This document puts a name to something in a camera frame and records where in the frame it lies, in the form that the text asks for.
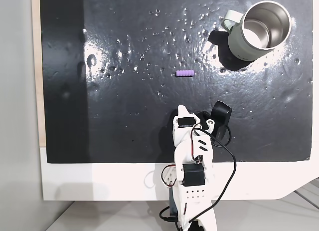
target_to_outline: white mug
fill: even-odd
[[[231,52],[241,60],[254,61],[285,42],[292,24],[281,4],[265,0],[254,4],[245,14],[229,10],[222,26],[229,33]]]

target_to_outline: black surface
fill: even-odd
[[[41,0],[48,162],[172,162],[177,106],[210,112],[217,100],[233,109],[238,161],[308,159],[312,0],[274,0],[292,33],[249,64],[229,53],[220,17],[258,1]],[[196,75],[177,78],[179,69]],[[215,162],[230,159],[214,149]]]

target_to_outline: purple block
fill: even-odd
[[[194,71],[193,70],[178,70],[176,72],[177,77],[183,77],[183,76],[194,76]]]

